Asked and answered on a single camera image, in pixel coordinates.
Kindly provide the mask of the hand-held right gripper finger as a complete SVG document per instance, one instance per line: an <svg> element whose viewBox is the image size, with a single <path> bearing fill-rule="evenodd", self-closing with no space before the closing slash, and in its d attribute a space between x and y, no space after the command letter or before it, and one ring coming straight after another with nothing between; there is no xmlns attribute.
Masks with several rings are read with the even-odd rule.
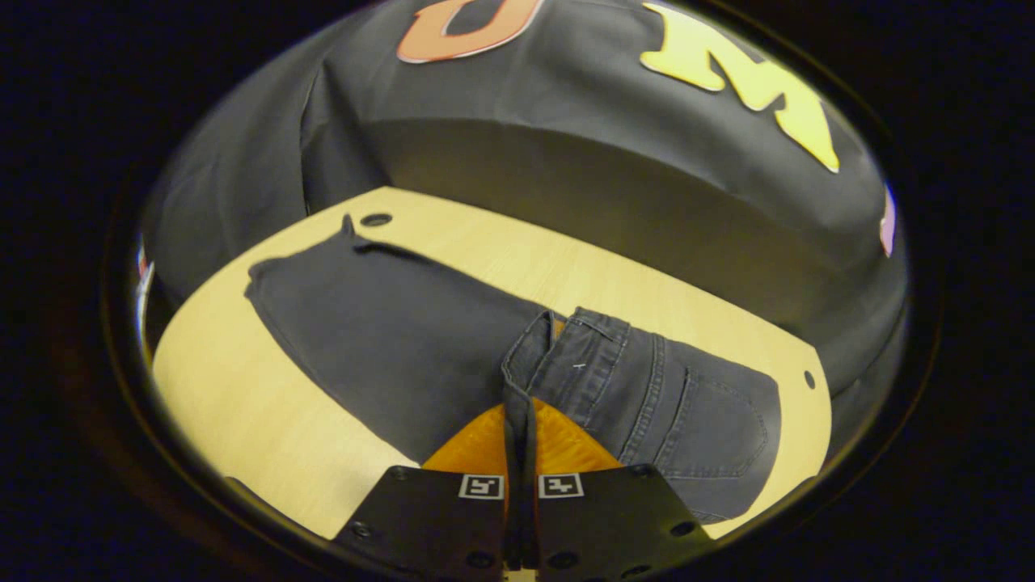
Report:
<svg viewBox="0 0 1035 582"><path fill-rule="evenodd" d="M520 556L505 407L418 467L385 470L334 542L402 579L502 579Z"/></svg>
<svg viewBox="0 0 1035 582"><path fill-rule="evenodd" d="M623 464L568 416L534 400L527 548L541 580L647 580L714 548L661 472Z"/></svg>

